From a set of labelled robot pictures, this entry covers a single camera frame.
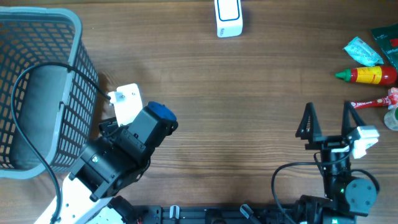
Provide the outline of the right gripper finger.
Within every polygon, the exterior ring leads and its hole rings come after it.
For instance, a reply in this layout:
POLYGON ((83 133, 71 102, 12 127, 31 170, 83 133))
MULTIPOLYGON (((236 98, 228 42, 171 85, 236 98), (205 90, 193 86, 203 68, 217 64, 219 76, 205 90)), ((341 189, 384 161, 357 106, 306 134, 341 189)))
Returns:
POLYGON ((352 130, 354 130, 358 126, 366 126, 366 123, 359 116, 359 114, 354 109, 354 106, 351 104, 351 102, 346 101, 344 103, 344 108, 343 108, 341 135, 347 136, 350 132, 352 132, 352 130), (349 118, 350 116, 353 118, 353 121, 355 122, 355 126, 351 126, 351 121, 349 118))
POLYGON ((302 120, 295 133, 295 137, 300 138, 301 140, 314 142, 317 140, 317 138, 320 138, 321 136, 322 131, 318 123, 315 107, 312 102, 309 102, 305 106, 302 120))

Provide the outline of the red sachet pack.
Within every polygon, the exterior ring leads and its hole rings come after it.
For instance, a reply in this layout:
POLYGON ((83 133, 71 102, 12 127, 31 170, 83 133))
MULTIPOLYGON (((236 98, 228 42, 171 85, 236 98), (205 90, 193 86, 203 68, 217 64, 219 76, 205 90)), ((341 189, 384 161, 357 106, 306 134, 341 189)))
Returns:
POLYGON ((355 109, 388 107, 389 110, 397 106, 396 96, 386 96, 372 101, 351 102, 355 109))

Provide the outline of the sriracha bottle green cap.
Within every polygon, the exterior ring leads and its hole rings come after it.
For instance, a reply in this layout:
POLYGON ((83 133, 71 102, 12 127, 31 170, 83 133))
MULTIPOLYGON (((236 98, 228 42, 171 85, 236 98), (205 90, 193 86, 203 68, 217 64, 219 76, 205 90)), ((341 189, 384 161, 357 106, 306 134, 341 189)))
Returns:
POLYGON ((350 83, 393 85, 397 81, 397 70, 392 66, 359 67, 338 72, 335 77, 350 83))

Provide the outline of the green lid jar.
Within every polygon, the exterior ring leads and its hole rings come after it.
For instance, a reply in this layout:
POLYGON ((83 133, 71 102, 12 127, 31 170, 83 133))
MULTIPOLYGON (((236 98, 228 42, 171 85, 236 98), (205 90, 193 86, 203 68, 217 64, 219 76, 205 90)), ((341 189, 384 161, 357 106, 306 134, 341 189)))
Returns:
POLYGON ((389 110, 384 116, 384 124, 393 131, 398 131, 397 112, 398 109, 394 108, 389 110))

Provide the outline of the red white tissue packet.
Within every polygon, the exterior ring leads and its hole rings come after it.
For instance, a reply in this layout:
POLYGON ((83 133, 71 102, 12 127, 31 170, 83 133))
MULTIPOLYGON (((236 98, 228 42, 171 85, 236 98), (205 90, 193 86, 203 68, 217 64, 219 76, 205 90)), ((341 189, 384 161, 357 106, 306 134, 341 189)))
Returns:
POLYGON ((398 88, 397 87, 392 87, 391 89, 388 90, 388 106, 387 108, 389 110, 397 108, 398 105, 398 88))

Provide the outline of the mint green wipes packet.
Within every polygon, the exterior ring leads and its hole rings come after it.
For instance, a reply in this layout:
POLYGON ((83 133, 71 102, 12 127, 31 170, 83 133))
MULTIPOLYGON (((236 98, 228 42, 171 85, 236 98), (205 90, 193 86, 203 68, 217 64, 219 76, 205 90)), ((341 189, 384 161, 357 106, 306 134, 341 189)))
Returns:
POLYGON ((352 59, 366 67, 384 64, 382 57, 359 37, 355 37, 343 49, 352 59))

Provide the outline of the green 3M gloves packet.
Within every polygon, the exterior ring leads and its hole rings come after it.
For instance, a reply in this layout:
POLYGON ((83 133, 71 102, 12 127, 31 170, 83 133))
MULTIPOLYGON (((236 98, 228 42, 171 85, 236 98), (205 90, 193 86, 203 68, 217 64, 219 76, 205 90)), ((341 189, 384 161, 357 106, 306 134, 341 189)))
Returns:
POLYGON ((371 30, 390 64, 397 70, 397 24, 371 30))

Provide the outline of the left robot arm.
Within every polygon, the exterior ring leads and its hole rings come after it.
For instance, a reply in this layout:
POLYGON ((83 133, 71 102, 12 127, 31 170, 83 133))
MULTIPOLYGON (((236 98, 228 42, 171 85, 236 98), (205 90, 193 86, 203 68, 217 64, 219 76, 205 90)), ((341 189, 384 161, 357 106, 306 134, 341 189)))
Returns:
POLYGON ((37 223, 143 223, 150 216, 118 193, 149 168, 155 148, 178 128, 177 117, 151 101, 131 123, 107 119, 99 128, 103 135, 83 145, 64 179, 61 201, 53 200, 37 223))

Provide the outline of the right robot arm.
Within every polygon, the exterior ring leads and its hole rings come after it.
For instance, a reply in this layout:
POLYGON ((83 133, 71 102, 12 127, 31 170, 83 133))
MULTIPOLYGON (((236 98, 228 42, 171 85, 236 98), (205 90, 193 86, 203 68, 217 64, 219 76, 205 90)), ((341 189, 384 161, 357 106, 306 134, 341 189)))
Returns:
POLYGON ((307 103, 295 135, 308 141, 307 150, 320 154, 315 164, 323 178, 325 196, 301 196, 295 204, 293 219, 307 223, 355 223, 358 216, 368 216, 380 185, 367 171, 363 172, 366 179, 355 177, 350 159, 362 158, 378 142, 377 129, 367 125, 351 103, 346 102, 341 134, 324 136, 313 103, 307 103))

